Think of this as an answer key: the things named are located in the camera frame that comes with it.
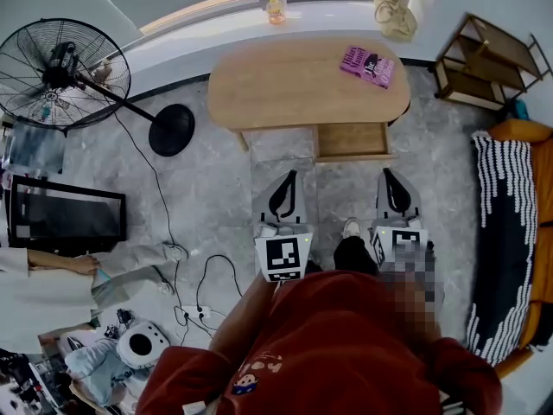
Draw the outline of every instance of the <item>fan base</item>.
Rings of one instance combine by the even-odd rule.
[[[167,128],[152,123],[149,127],[149,145],[159,156],[175,156],[187,147],[194,134],[193,113],[184,105],[164,107],[156,119]]]

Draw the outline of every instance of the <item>white sleeve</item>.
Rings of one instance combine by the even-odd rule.
[[[29,262],[27,260],[27,249],[0,247],[0,271],[20,278],[28,277]]]

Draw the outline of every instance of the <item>pink book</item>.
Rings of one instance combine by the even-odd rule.
[[[394,65],[392,59],[386,59],[357,46],[350,46],[340,69],[387,89],[394,74]]]

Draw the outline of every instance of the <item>oval table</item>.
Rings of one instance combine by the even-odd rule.
[[[395,61],[384,89],[340,70],[348,46]],[[391,158],[388,123],[408,109],[402,62],[384,44],[360,37],[260,42],[223,57],[209,79],[213,121],[236,133],[311,126],[317,162]]]

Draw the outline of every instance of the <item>black and white blanket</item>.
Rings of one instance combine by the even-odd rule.
[[[480,179],[480,235],[468,349],[492,366],[518,345],[531,294],[537,232],[530,144],[473,134]]]

